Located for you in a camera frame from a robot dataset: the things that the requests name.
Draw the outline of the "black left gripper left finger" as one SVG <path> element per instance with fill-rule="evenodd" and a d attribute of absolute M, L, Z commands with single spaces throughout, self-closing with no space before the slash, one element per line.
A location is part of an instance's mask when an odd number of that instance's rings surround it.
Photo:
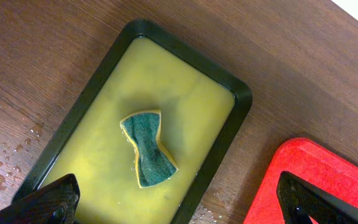
<path fill-rule="evenodd" d="M 67 174 L 0 210 L 0 224 L 74 224 L 80 189 Z"/>

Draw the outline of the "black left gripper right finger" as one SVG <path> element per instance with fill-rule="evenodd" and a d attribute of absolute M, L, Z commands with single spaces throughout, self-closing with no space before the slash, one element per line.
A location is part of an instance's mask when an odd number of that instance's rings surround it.
<path fill-rule="evenodd" d="M 291 172 L 281 172 L 277 197 L 286 224 L 358 224 L 358 208 Z"/>

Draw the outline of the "yellow green scrub sponge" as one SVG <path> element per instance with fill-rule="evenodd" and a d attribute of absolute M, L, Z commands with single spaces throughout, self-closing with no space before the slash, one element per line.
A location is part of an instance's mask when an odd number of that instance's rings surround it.
<path fill-rule="evenodd" d="M 141 189 L 161 184 L 178 172 L 174 158 L 162 144 L 160 110 L 132 113 L 120 121 L 120 127 L 134 148 L 134 169 Z"/>

